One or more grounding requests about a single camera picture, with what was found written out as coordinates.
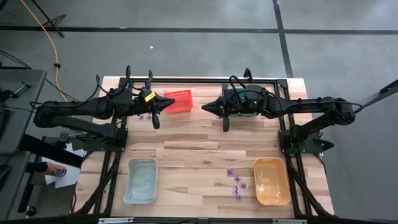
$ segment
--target orange plastic container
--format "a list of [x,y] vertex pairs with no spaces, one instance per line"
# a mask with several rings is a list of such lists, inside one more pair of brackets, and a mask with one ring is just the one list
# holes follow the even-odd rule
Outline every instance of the orange plastic container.
[[254,162],[257,199],[263,205],[286,205],[290,202],[285,162],[279,158],[263,158]]
[[193,107],[191,90],[164,93],[164,96],[175,99],[175,103],[166,107],[168,113],[190,111]]

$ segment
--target orange bowl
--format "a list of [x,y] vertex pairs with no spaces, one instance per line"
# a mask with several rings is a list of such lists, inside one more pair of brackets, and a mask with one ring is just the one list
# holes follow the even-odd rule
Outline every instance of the orange bowl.
[[279,158],[263,158],[254,162],[256,196],[263,205],[286,205],[290,202],[285,162]]

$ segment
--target spray can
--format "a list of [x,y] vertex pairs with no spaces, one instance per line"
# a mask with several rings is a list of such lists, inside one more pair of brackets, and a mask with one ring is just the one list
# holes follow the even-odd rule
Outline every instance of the spray can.
[[54,177],[63,177],[67,173],[67,168],[51,162],[41,162],[36,166],[37,172],[43,172],[45,175]]

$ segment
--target wood grain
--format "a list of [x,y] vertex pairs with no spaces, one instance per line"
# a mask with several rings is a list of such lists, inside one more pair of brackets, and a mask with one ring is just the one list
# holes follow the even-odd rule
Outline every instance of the wood grain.
[[[103,86],[109,89],[116,87],[118,82],[119,77],[104,77]],[[288,79],[288,84],[291,99],[307,97],[302,79]],[[274,91],[271,85],[263,86]],[[201,109],[202,105],[220,95],[220,84],[152,84],[152,90],[159,95],[187,89],[192,91],[193,96],[191,112],[162,112],[159,116],[160,129],[154,130],[148,119],[141,120],[137,116],[127,119],[129,137],[119,167],[112,215],[293,217],[291,202],[284,206],[263,206],[257,201],[254,190],[254,161],[262,157],[284,160],[277,139],[279,121],[262,116],[231,118],[230,131],[224,133],[221,120]],[[295,114],[297,124],[311,119],[311,114]],[[107,123],[109,120],[95,119],[94,122]],[[103,152],[94,152],[83,163],[76,188],[76,209],[84,204],[98,185],[103,156]],[[127,163],[133,158],[155,158],[159,164],[157,199],[150,205],[126,205],[122,200],[128,177]],[[303,163],[309,188],[325,209],[333,213],[323,166],[312,155],[304,155]],[[234,169],[234,175],[239,175],[249,185],[247,192],[241,192],[240,202],[232,195],[236,183],[234,175],[228,175],[228,169]],[[102,209],[107,194],[108,188],[104,191]],[[298,190],[298,195],[304,211],[301,190]]]

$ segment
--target clear plastic container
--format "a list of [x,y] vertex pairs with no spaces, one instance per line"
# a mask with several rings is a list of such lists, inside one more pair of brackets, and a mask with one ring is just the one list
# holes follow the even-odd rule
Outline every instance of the clear plastic container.
[[158,167],[155,159],[129,161],[129,178],[123,202],[149,204],[156,199]]
[[286,205],[290,202],[285,162],[263,158],[254,162],[256,196],[263,205]]

